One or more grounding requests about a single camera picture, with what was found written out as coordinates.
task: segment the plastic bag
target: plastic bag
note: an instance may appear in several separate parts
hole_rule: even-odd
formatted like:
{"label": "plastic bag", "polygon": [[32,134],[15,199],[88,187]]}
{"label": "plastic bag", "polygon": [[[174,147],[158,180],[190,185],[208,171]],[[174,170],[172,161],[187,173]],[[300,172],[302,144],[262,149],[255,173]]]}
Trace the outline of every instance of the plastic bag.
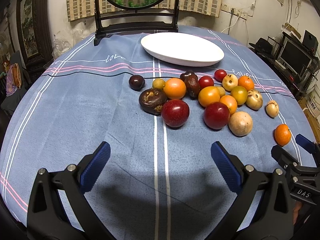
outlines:
{"label": "plastic bag", "polygon": [[64,38],[58,38],[58,39],[55,38],[52,42],[52,48],[53,48],[52,56],[53,56],[53,59],[56,60],[63,53],[71,49],[71,44],[69,41],[67,41]]}
{"label": "plastic bag", "polygon": [[89,33],[86,33],[83,30],[74,30],[73,31],[73,46],[76,45],[78,42],[82,41],[88,35],[89,35]]}

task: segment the blue tablecloth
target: blue tablecloth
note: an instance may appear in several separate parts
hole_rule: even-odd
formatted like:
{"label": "blue tablecloth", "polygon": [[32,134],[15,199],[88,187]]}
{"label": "blue tablecloth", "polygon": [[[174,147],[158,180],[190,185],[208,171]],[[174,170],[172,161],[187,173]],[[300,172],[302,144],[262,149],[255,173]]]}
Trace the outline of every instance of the blue tablecloth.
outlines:
{"label": "blue tablecloth", "polygon": [[[204,239],[236,197],[210,156],[217,140],[245,165],[273,171],[278,167],[270,154],[276,144],[273,130],[286,123],[293,138],[284,149],[303,165],[315,166],[312,156],[294,141],[298,133],[315,140],[305,115],[260,58],[226,34],[185,26],[179,31],[208,39],[225,53],[214,66],[194,68],[199,77],[213,76],[218,68],[237,77],[250,76],[258,90],[270,92],[263,93],[264,105],[271,99],[278,102],[278,117],[268,117],[264,108],[239,107],[251,115],[253,129],[238,138],[228,126],[220,131],[207,128],[201,106],[185,97],[190,117],[180,129],[170,129],[161,117],[140,109],[140,93],[130,89],[130,75],[123,72],[178,77],[187,68],[150,56],[140,44],[145,33],[113,35],[96,47],[92,34],[45,71],[10,121],[0,154],[0,190],[17,220],[26,225],[40,168],[60,171],[77,164],[102,141],[110,143],[111,158],[85,197],[117,239]],[[147,79],[146,88],[151,84]],[[64,192],[61,198],[70,221],[81,228]],[[258,201],[255,198],[242,227],[250,222]]]}

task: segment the cardboard box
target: cardboard box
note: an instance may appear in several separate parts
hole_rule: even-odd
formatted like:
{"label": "cardboard box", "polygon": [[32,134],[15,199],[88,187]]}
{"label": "cardboard box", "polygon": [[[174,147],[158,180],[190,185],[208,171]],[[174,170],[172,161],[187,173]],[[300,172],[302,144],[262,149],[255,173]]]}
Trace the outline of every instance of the cardboard box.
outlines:
{"label": "cardboard box", "polygon": [[292,25],[290,25],[289,23],[285,23],[284,24],[284,29],[288,30],[289,32],[293,32],[297,36],[297,38],[299,40],[301,39],[301,34]]}
{"label": "cardboard box", "polygon": [[317,143],[320,143],[320,125],[319,125],[319,122],[316,118],[314,118],[312,116],[312,114],[310,113],[309,109],[307,108],[307,100],[306,98],[303,98],[300,102],[299,102],[299,105],[301,107],[301,109],[303,110],[304,112],[304,115],[306,116],[309,124],[310,124],[310,127],[313,131],[313,134],[315,135],[315,138],[316,138],[316,142]]}

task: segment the blue gripper pad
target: blue gripper pad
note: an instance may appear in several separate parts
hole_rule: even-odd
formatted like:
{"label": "blue gripper pad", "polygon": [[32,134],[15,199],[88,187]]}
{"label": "blue gripper pad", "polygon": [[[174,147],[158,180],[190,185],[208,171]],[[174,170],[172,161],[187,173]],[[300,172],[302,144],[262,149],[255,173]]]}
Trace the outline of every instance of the blue gripper pad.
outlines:
{"label": "blue gripper pad", "polygon": [[316,152],[315,144],[301,134],[296,136],[296,143],[310,154],[314,154]]}
{"label": "blue gripper pad", "polygon": [[242,189],[241,175],[217,142],[211,145],[211,157],[232,192],[240,193]]}
{"label": "blue gripper pad", "polygon": [[109,160],[111,155],[110,144],[103,142],[94,152],[94,157],[86,166],[80,176],[80,190],[82,193],[92,190],[100,173]]}

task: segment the screw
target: screw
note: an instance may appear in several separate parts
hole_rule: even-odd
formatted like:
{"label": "screw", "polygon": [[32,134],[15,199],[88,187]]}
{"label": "screw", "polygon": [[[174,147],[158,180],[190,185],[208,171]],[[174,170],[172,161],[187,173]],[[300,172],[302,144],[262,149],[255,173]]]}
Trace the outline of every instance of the screw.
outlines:
{"label": "screw", "polygon": [[249,172],[254,171],[254,167],[252,165],[246,165],[245,169]]}
{"label": "screw", "polygon": [[276,174],[281,175],[283,171],[281,169],[276,169]]}
{"label": "screw", "polygon": [[44,173],[45,173],[45,168],[39,169],[38,173],[39,173],[40,175],[44,174]]}
{"label": "screw", "polygon": [[74,164],[70,164],[68,167],[67,167],[67,170],[68,171],[74,171],[76,169],[77,166],[75,166]]}

